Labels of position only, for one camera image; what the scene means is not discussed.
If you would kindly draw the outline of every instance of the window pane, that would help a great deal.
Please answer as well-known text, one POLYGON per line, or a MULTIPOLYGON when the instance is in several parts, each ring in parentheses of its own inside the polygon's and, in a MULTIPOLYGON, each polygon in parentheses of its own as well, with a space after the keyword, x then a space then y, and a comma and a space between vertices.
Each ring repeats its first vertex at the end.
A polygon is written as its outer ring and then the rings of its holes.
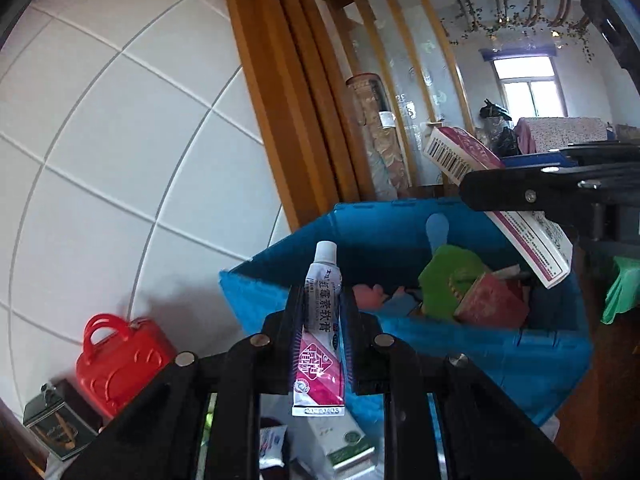
POLYGON ((554 76, 554 68, 547 56, 496 59, 494 64, 500 79, 554 76))
POLYGON ((538 117, 564 117, 555 81, 532 82, 531 91, 536 101, 538 117))
POLYGON ((517 124, 521 117, 535 117, 536 109, 533 107, 531 92, 527 83, 507 83, 504 86, 509 102, 509 115, 513 124, 517 124))

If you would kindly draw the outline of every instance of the white tile wall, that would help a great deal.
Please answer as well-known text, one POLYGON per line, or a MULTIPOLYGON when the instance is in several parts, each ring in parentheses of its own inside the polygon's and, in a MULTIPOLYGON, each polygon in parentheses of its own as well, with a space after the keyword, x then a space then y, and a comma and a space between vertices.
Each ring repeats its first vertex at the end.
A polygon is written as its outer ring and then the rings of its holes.
POLYGON ((289 232, 225 0, 37 0, 0 51, 0 397, 72 376, 87 320, 242 337, 218 272, 289 232))

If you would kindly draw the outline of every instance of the blue storage box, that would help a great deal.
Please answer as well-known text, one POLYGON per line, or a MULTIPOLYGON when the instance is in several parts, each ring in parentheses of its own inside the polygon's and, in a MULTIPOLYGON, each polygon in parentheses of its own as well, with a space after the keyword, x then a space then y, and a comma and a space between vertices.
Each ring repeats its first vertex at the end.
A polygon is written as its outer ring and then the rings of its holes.
MULTIPOLYGON (((431 258, 425 223, 433 213, 449 219, 449 243, 477 253, 491 269, 526 264, 484 213, 458 199, 338 204, 279 243, 229 272, 220 273, 225 296, 248 333, 260 332, 272 312, 282 310, 288 289, 304 282, 316 243, 338 245, 344 285, 418 286, 431 258)), ((588 370, 591 343, 577 279, 572 273, 551 290, 532 291, 526 330, 488 330, 429 319, 379 316, 385 332, 421 354, 463 352, 499 384, 536 424, 543 424, 588 370)), ((382 400, 347 399, 353 414, 374 418, 382 400)))

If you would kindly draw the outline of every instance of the red handle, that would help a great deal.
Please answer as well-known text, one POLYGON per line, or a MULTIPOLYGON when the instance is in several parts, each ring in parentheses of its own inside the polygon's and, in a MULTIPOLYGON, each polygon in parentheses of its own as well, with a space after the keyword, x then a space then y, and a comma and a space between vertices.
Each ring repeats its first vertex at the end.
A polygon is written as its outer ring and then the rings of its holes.
POLYGON ((124 341, 133 336, 133 330, 121 317, 114 316, 113 314, 97 314, 96 316, 93 316, 84 327, 84 338, 82 340, 82 355, 88 364, 94 358, 95 353, 95 347, 91 342, 91 336, 99 328, 114 329, 124 341))

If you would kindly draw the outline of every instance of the diamond-shaped logo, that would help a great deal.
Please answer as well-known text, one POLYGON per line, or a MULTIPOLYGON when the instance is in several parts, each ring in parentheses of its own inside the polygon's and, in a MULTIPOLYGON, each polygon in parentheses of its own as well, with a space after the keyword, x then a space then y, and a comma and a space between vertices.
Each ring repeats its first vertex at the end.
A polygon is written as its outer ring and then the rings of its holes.
POLYGON ((332 364, 334 364, 332 359, 316 343, 311 343, 306 347, 300 352, 298 358, 298 370, 311 381, 322 376, 332 364))

